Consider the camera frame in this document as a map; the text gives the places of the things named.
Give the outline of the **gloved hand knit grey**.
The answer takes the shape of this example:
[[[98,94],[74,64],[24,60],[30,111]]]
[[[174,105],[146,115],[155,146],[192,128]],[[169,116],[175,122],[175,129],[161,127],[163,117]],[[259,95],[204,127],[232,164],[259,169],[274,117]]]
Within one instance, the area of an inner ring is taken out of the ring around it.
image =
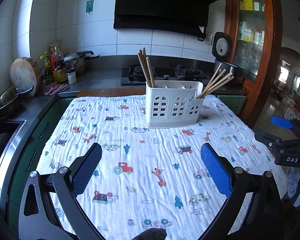
[[[300,206],[300,168],[289,167],[287,170],[288,196],[295,207]]]

